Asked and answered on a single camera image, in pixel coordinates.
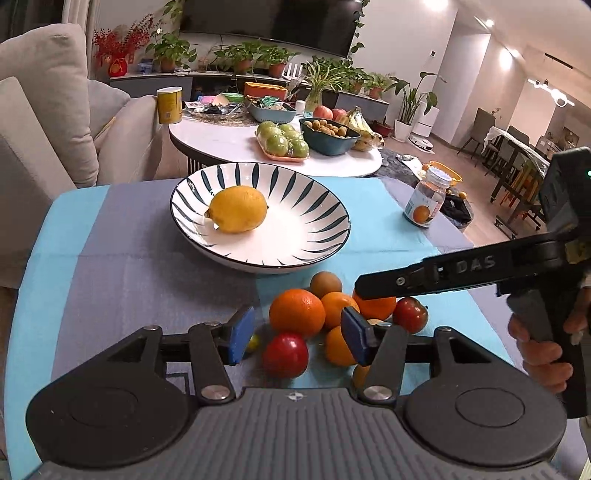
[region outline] banana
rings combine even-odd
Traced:
[[[336,121],[355,130],[361,135],[361,138],[357,140],[353,146],[353,150],[368,152],[374,147],[382,148],[384,146],[384,138],[380,134],[371,130],[361,114],[361,108],[358,106],[347,112],[345,115],[341,115]]]

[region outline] yellow canister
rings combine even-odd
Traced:
[[[158,121],[163,125],[177,124],[183,111],[183,87],[166,87],[156,90],[158,96]]]

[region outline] television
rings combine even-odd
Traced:
[[[187,0],[181,31],[242,35],[346,57],[361,0]]]

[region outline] potted plant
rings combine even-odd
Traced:
[[[377,134],[380,134],[384,138],[388,138],[390,136],[390,134],[392,133],[392,131],[394,130],[394,127],[391,127],[390,125],[388,125],[386,123],[386,117],[384,117],[384,121],[381,123],[378,122],[377,120],[374,120],[374,122],[371,125],[371,130],[373,130]]]
[[[263,55],[263,45],[260,40],[242,42],[240,45],[230,45],[216,52],[216,57],[226,64],[229,63],[236,74],[243,74],[252,69],[255,61]]]
[[[260,58],[261,61],[269,65],[269,77],[280,78],[285,70],[285,65],[289,61],[298,55],[297,52],[289,51],[286,48],[278,47],[277,45],[271,45],[263,47],[263,54]]]
[[[369,75],[365,73],[361,68],[351,67],[348,71],[348,77],[348,90],[350,93],[354,93],[355,95],[358,95],[359,92],[361,92],[361,89],[366,85],[367,81],[369,80]]]
[[[311,90],[306,99],[306,112],[312,113],[322,105],[322,90],[329,89],[338,92],[343,89],[346,78],[338,67],[325,67],[320,63],[306,63],[306,80]]]
[[[370,73],[369,80],[365,84],[368,96],[374,100],[380,100],[382,93],[388,91],[391,86],[392,80],[381,73]]]
[[[398,95],[400,92],[403,92],[404,98],[402,99],[402,107],[400,109],[400,117],[398,120],[394,122],[395,125],[395,134],[394,138],[399,142],[406,142],[410,132],[413,128],[413,119],[414,114],[417,113],[418,107],[421,105],[422,101],[427,103],[427,108],[425,108],[425,113],[428,113],[431,108],[437,106],[437,95],[433,92],[423,92],[419,93],[418,89],[421,87],[421,83],[426,77],[430,76],[437,76],[437,73],[427,73],[421,72],[420,73],[421,80],[419,81],[418,85],[415,88],[411,88],[410,83],[406,80],[400,80],[396,77],[390,77],[394,83],[387,88],[394,88],[394,93]]]
[[[181,40],[172,33],[165,33],[160,41],[146,47],[146,53],[153,50],[154,58],[160,61],[160,70],[171,73],[176,67],[186,70],[190,68],[186,62],[193,62],[197,58],[197,50],[190,48],[188,41]]]

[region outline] tomato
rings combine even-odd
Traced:
[[[405,297],[398,301],[392,322],[402,326],[408,333],[415,334],[425,328],[429,313],[417,299]]]
[[[263,352],[262,366],[275,378],[299,377],[308,367],[306,341],[296,333],[280,333]]]

